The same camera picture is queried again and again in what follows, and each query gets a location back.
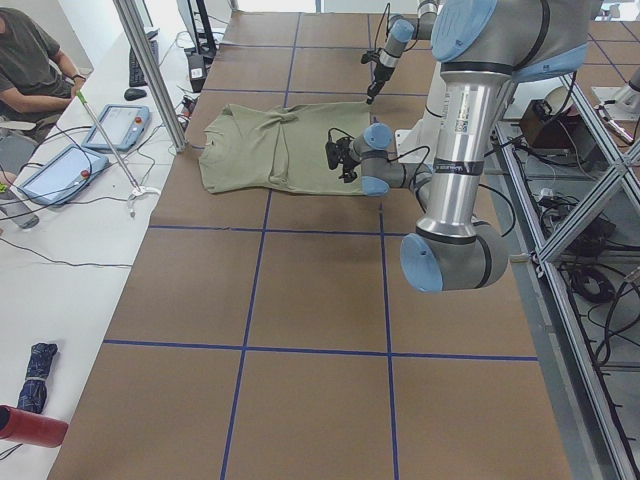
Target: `person's arm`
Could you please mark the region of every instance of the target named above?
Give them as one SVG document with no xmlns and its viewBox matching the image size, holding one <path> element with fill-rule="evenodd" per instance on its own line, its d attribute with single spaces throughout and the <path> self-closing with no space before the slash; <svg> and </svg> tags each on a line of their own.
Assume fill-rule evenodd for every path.
<svg viewBox="0 0 640 480">
<path fill-rule="evenodd" d="M 51 58 L 51 60 L 53 60 L 56 65 L 58 65 L 58 68 L 60 68 L 60 71 L 65 77 L 73 80 L 71 98 L 74 98 L 76 96 L 76 92 L 84 85 L 85 78 L 80 75 L 80 73 L 78 72 L 78 67 L 75 66 L 73 60 L 71 60 L 71 57 L 64 53 L 62 49 L 59 49 L 58 52 Z"/>
<path fill-rule="evenodd" d="M 0 92 L 0 101 L 6 103 L 18 113 L 56 112 L 64 110 L 71 103 L 70 98 L 23 95 L 15 87 Z"/>
</svg>

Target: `blue joint cover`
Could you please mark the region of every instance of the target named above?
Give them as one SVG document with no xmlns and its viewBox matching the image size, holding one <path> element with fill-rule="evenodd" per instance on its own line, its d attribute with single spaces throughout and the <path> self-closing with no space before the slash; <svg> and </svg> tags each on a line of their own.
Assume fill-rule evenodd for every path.
<svg viewBox="0 0 640 480">
<path fill-rule="evenodd" d="M 525 83 L 559 77 L 580 68 L 586 58 L 587 44 L 585 43 L 560 55 L 513 72 L 512 78 L 515 82 Z"/>
<path fill-rule="evenodd" d="M 498 0 L 447 0 L 431 34 L 433 56 L 451 62 L 462 55 L 484 31 Z"/>
<path fill-rule="evenodd" d="M 373 123 L 362 134 L 364 141 L 374 150 L 384 150 L 393 140 L 393 132 L 384 123 Z"/>
<path fill-rule="evenodd" d="M 393 35 L 400 43 L 407 43 L 413 37 L 413 25 L 406 20 L 398 20 L 391 27 L 390 35 Z"/>
<path fill-rule="evenodd" d="M 420 292 L 441 292 L 442 271 L 433 251 L 417 233 L 402 239 L 400 264 L 409 284 Z"/>
<path fill-rule="evenodd" d="M 362 192 L 368 197 L 382 197 L 389 193 L 389 184 L 378 177 L 362 177 Z"/>
</svg>

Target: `beige cloth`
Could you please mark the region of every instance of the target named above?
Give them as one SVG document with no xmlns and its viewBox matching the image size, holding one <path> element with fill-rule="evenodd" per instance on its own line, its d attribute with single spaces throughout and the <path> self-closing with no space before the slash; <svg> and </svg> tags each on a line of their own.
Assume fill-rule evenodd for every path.
<svg viewBox="0 0 640 480">
<path fill-rule="evenodd" d="M 266 112 L 228 105 L 205 129 L 202 183 L 211 193 L 267 187 L 294 193 L 362 195 L 360 178 L 345 184 L 329 170 L 327 131 L 353 136 L 369 126 L 364 102 L 298 105 Z M 343 136 L 333 132 L 334 141 Z"/>
</svg>

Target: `white desk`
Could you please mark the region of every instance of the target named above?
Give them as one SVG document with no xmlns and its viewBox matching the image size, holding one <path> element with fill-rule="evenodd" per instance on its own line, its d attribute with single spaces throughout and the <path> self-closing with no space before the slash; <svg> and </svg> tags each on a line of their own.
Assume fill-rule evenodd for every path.
<svg viewBox="0 0 640 480">
<path fill-rule="evenodd" d="M 174 105 L 183 92 L 190 90 L 186 58 L 173 44 L 175 32 L 166 28 L 158 35 L 160 58 L 170 48 L 161 71 Z M 104 62 L 95 70 L 83 88 L 87 101 L 96 113 L 108 103 L 126 104 L 122 94 L 128 87 L 129 44 L 124 35 L 115 42 Z M 147 105 L 152 122 L 142 139 L 162 123 L 149 94 L 133 102 Z M 59 122 L 62 129 L 90 125 L 91 120 L 76 99 Z M 81 142 L 85 131 L 71 133 Z M 70 144 L 60 135 L 42 145 L 32 162 L 44 163 Z M 156 161 L 145 185 L 160 187 L 173 161 L 173 146 L 164 128 L 160 128 L 142 153 Z M 141 155 L 129 157 L 129 166 L 140 180 L 151 161 Z M 18 185 L 33 173 L 26 168 Z M 122 169 L 114 165 L 97 177 L 75 201 L 88 201 L 110 196 L 126 199 L 131 185 Z M 2 238 L 42 253 L 56 260 L 72 263 L 133 263 L 149 216 L 158 200 L 146 195 L 134 202 L 136 216 L 132 219 L 124 202 L 102 200 L 88 205 L 66 205 L 59 209 L 37 212 L 40 223 L 32 230 L 20 230 L 10 220 L 0 218 Z M 2 277 L 2 326 L 0 338 L 0 404 L 15 406 L 24 381 L 31 345 L 38 342 L 57 343 L 56 355 L 47 381 L 49 398 L 43 414 L 70 421 L 78 404 L 91 367 L 100 348 L 120 293 L 128 268 L 79 267 L 54 265 L 32 253 L 0 242 Z M 0 441 L 0 450 L 14 443 Z M 0 477 L 20 480 L 43 480 L 47 477 L 58 449 L 25 445 L 0 464 Z"/>
</svg>

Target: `black folded umbrella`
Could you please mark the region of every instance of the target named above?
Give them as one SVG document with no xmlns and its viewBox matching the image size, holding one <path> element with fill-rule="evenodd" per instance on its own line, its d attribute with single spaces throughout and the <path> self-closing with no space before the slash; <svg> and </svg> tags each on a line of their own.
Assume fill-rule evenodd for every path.
<svg viewBox="0 0 640 480">
<path fill-rule="evenodd" d="M 27 366 L 27 375 L 20 391 L 18 408 L 27 412 L 41 413 L 47 400 L 47 387 L 44 381 L 49 376 L 53 356 L 58 351 L 55 343 L 37 343 L 31 347 L 31 358 Z"/>
</svg>

